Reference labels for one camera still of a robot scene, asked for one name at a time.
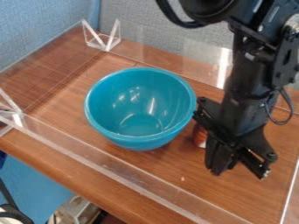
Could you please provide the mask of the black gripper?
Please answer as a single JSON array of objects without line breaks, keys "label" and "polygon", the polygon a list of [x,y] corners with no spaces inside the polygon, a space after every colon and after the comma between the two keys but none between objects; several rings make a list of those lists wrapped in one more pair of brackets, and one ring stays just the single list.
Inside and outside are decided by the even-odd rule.
[{"label": "black gripper", "polygon": [[204,163],[216,176],[238,162],[259,179],[268,176],[278,155],[264,135],[266,102],[267,98],[236,99],[232,94],[224,94],[222,103],[198,98],[192,118],[208,132]]}]

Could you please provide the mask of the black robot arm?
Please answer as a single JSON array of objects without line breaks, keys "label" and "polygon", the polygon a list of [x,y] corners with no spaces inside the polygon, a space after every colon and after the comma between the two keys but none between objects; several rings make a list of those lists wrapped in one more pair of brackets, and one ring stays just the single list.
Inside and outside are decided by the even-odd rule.
[{"label": "black robot arm", "polygon": [[194,120],[207,130],[206,167],[215,175],[243,163],[259,179],[278,155],[266,136],[277,120],[277,99],[291,101],[286,85],[299,74],[299,0],[179,0],[191,18],[176,16],[168,0],[155,0],[170,21],[187,29],[222,21],[234,32],[232,70],[222,102],[200,97]]}]

